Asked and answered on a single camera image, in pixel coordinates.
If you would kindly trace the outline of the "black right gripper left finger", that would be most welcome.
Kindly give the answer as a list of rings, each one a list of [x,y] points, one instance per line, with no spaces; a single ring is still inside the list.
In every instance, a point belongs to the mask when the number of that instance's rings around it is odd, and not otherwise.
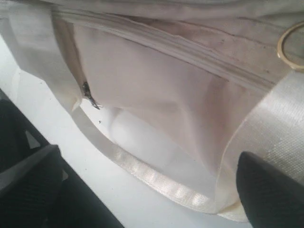
[[[0,225],[120,228],[122,224],[5,93],[0,94]]]

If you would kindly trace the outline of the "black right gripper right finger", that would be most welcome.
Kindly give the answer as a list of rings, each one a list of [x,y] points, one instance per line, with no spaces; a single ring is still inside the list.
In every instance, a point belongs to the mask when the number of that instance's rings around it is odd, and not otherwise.
[[[254,228],[302,228],[304,187],[251,152],[242,152],[236,186]]]

